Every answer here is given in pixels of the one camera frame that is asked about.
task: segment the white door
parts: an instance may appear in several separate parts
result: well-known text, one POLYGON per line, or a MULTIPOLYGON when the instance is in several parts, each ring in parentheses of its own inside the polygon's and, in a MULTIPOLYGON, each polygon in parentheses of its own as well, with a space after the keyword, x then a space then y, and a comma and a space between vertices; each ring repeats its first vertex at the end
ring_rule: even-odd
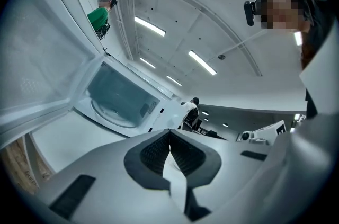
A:
POLYGON ((0 148, 71 109, 103 55, 64 2, 10 0, 1 16, 0 148))

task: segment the green shirt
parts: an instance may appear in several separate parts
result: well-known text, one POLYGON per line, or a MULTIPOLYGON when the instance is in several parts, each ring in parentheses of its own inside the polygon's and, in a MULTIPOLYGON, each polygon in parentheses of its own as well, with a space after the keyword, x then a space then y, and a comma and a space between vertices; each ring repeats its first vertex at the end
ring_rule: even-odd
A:
POLYGON ((94 30, 102 27, 108 19, 108 11, 104 7, 99 7, 87 15, 94 30))

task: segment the wooden floor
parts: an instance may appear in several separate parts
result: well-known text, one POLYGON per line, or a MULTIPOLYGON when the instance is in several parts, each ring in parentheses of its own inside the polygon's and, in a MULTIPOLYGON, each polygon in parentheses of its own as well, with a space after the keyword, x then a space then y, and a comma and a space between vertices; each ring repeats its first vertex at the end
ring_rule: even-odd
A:
MULTIPOLYGON (((52 173, 37 152, 36 156, 40 173, 44 181, 47 181, 52 173)), ((23 139, 20 138, 2 149, 0 157, 12 182, 27 192, 35 194, 38 190, 38 186, 29 171, 23 139)))

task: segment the ceiling light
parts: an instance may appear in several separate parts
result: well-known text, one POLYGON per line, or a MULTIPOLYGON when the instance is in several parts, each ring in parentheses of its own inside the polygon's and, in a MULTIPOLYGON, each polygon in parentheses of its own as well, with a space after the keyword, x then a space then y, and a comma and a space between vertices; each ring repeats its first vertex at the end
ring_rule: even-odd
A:
POLYGON ((217 72, 215 70, 213 70, 210 66, 207 65, 207 63, 205 61, 203 61, 195 52, 190 51, 189 55, 191 57, 193 57, 201 66, 203 66, 206 70, 208 70, 208 72, 211 75, 215 75, 217 74, 217 72))
POLYGON ((301 32, 296 32, 295 34, 295 39, 296 39, 296 44, 302 45, 302 37, 301 37, 301 32))
POLYGON ((140 60, 143 61, 143 62, 145 62, 147 65, 149 65, 149 66, 151 66, 152 68, 155 69, 155 66, 153 66, 150 62, 147 62, 144 58, 141 58, 141 57, 140 57, 140 60))
POLYGON ((176 80, 174 80, 173 78, 169 77, 168 75, 166 76, 168 79, 172 80, 174 83, 176 83, 177 85, 182 86, 182 84, 178 83, 176 80))
POLYGON ((166 32, 164 30, 161 30, 160 28, 152 25, 149 22, 146 22, 142 19, 140 19, 139 17, 135 17, 135 20, 137 23, 142 24, 143 26, 146 26, 147 28, 150 28, 151 30, 153 30, 154 32, 157 32, 159 35, 162 35, 163 37, 165 36, 166 32))

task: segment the black slot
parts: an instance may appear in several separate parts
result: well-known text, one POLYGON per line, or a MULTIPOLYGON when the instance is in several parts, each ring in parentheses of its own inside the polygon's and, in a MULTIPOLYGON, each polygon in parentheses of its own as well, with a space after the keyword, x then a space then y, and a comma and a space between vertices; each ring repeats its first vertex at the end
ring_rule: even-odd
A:
POLYGON ((249 150, 243 151, 240 155, 243 155, 243 156, 246 156, 252 159, 260 160, 260 161, 265 161, 267 157, 267 154, 255 153, 254 151, 249 151, 249 150))
POLYGON ((91 188, 94 181, 95 178, 91 176, 80 175, 49 207, 49 209, 61 217, 69 219, 91 188))

